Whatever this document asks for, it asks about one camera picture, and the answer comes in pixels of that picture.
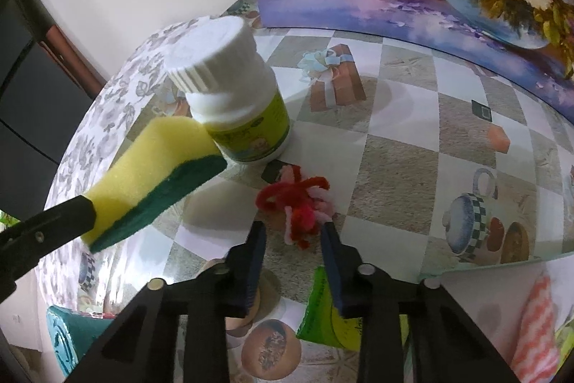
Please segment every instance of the gift box illustration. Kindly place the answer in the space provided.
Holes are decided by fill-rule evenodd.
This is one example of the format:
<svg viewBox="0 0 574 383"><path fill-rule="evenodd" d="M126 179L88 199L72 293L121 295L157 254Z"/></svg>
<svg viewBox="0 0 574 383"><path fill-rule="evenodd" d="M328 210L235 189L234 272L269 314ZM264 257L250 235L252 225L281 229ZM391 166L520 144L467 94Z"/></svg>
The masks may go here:
<svg viewBox="0 0 574 383"><path fill-rule="evenodd" d="M367 99L348 45L306 52L298 66L311 79L311 112Z"/></svg>

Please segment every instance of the white bottle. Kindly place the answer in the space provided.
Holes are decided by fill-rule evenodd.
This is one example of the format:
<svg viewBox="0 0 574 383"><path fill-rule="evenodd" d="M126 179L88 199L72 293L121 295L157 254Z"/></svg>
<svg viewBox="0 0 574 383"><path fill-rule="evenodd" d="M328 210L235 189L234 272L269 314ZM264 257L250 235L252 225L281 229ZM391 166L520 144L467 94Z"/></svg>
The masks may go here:
<svg viewBox="0 0 574 383"><path fill-rule="evenodd" d="M263 163L285 149L289 115L275 74L242 18L202 20L170 49L164 64L185 92L193 118L231 159Z"/></svg>

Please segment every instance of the screw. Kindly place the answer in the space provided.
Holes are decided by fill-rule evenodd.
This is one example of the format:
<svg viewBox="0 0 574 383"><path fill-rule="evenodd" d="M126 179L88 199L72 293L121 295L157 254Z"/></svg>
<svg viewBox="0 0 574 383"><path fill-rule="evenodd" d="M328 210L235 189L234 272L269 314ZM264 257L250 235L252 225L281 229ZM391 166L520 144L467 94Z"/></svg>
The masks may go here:
<svg viewBox="0 0 574 383"><path fill-rule="evenodd" d="M154 278L147 283L147 288L149 290L160 290L162 287L165 286L165 281L161 278Z"/></svg>
<svg viewBox="0 0 574 383"><path fill-rule="evenodd" d="M359 265L357 271L363 276L371 276L371 274L375 272L375 267L370 263L363 263L362 265Z"/></svg>
<svg viewBox="0 0 574 383"><path fill-rule="evenodd" d="M429 289L438 289L440 287L440 278L427 278L424 284Z"/></svg>
<svg viewBox="0 0 574 383"><path fill-rule="evenodd" d="M229 273L229 267L225 263L220 263L215 267L215 274L227 274Z"/></svg>

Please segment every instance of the pink striped cloth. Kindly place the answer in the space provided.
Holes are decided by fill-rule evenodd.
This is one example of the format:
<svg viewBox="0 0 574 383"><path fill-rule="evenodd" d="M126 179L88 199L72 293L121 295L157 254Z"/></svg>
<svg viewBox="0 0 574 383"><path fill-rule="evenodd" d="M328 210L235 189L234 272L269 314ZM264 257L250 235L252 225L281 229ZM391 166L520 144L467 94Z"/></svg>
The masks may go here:
<svg viewBox="0 0 574 383"><path fill-rule="evenodd" d="M554 337L550 277L543 272L530 291L510 367L522 383L546 383L557 371L560 353Z"/></svg>

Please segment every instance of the ribbon bow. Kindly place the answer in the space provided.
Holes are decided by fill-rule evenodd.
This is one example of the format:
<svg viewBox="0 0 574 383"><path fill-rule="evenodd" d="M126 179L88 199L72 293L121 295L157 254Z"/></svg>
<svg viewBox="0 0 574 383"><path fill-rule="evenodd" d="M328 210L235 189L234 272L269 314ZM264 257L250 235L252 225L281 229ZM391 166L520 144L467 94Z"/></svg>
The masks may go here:
<svg viewBox="0 0 574 383"><path fill-rule="evenodd" d="M297 67L303 70L303 77L311 79L311 85L315 82L325 84L325 105L327 108L337 107L333 87L333 79L335 78L333 68L345 61L353 61L352 55L342 54L338 56L333 49L323 49L322 51L306 52L297 64Z"/></svg>

